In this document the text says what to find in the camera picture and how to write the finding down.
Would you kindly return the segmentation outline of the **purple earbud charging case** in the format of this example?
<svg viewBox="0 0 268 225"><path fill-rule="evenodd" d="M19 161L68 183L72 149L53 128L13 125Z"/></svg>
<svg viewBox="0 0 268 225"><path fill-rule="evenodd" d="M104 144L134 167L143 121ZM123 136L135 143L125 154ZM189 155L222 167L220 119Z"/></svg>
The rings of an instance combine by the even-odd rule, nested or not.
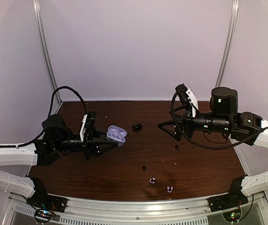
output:
<svg viewBox="0 0 268 225"><path fill-rule="evenodd" d="M127 131L121 127L111 125L107 129L106 139L118 143L118 146L122 146L126 140Z"/></svg>

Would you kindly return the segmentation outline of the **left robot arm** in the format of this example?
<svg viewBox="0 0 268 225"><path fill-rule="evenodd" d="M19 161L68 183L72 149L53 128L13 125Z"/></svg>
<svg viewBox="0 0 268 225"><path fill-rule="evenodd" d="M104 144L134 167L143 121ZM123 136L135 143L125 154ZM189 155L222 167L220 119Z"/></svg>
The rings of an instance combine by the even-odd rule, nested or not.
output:
<svg viewBox="0 0 268 225"><path fill-rule="evenodd" d="M79 133L74 134L60 114L53 114L42 122L42 139L15 145L0 144L0 166L46 166L60 159L60 155L73 152L82 152L86 159L90 159L125 143L126 130L111 125L106 132L99 131L95 119L95 112L85 114ZM48 194L38 178L19 177L0 170L0 190L25 197L34 207L65 211L67 199Z"/></svg>

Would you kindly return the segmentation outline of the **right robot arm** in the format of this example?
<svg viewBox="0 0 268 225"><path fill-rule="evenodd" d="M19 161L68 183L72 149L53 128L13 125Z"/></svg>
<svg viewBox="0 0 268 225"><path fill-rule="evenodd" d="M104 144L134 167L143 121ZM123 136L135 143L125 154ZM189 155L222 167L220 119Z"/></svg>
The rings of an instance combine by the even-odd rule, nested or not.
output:
<svg viewBox="0 0 268 225"><path fill-rule="evenodd" d="M268 121L252 112L238 112L238 93L228 87L211 90L210 111L201 112L198 100L190 88L180 84L171 99L171 120L158 124L158 128L175 140L185 138L191 144L207 150L225 150L240 144L268 148ZM192 140L196 131L219 133L236 143L206 146Z"/></svg>

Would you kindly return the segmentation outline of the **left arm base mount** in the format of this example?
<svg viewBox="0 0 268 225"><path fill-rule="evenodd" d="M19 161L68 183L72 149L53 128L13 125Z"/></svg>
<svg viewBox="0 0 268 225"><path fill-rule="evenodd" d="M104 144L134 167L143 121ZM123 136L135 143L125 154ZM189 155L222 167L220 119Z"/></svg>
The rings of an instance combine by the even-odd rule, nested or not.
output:
<svg viewBox="0 0 268 225"><path fill-rule="evenodd" d="M57 213L64 213L67 205L67 199L54 195L48 195L41 198L26 198L26 203L34 209L34 219L39 224L50 222Z"/></svg>

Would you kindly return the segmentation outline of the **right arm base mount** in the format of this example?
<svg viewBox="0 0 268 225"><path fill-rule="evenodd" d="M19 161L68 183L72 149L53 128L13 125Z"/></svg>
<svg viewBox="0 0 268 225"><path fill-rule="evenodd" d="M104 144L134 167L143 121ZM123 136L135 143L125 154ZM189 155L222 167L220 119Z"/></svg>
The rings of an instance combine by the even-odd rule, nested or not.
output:
<svg viewBox="0 0 268 225"><path fill-rule="evenodd" d="M246 213L243 213L242 206L249 203L248 197L230 193L209 197L208 203L211 212L220 211L223 219L231 224L242 221L249 214L253 206L252 200L249 210Z"/></svg>

